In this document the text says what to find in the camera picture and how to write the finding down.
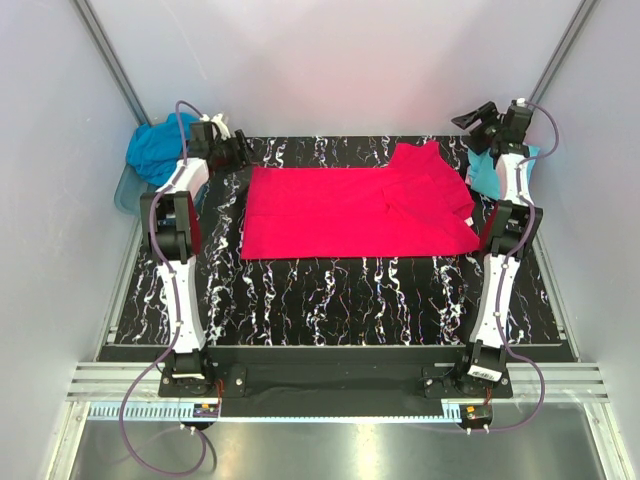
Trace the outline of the red t shirt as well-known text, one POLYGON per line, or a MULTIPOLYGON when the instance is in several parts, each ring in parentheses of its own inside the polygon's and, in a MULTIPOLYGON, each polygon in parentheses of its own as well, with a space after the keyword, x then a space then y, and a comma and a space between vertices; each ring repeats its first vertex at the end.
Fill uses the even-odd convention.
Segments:
POLYGON ((400 143, 378 168, 252 172, 244 260, 456 256, 474 252, 474 201, 440 145, 400 143))

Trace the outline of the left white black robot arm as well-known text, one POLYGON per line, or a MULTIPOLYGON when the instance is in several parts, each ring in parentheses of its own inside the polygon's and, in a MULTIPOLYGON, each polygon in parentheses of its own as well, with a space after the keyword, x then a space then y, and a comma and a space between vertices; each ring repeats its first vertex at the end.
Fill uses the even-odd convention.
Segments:
POLYGON ((224 116, 204 115, 189 126, 182 158, 169 179, 154 193, 140 198, 145 246, 159 268, 170 326, 163 381, 196 396, 215 386, 216 372, 205 351, 196 292, 196 259, 202 236, 196 197, 210 177, 249 164, 251 150, 240 130, 229 130, 224 116))

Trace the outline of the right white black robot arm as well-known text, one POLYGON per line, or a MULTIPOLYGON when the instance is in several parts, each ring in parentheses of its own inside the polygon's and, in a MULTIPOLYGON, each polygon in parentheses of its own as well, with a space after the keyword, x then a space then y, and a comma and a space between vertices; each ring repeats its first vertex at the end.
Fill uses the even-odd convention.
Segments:
POLYGON ((525 137, 532 117, 531 104, 521 98, 504 114, 487 102, 452 119, 468 132, 471 151, 490 156, 499 183, 499 198, 480 236, 484 281, 478 315, 451 373, 452 386, 468 397, 482 397, 508 382, 507 316, 513 284, 543 217, 529 191, 534 156, 525 137))

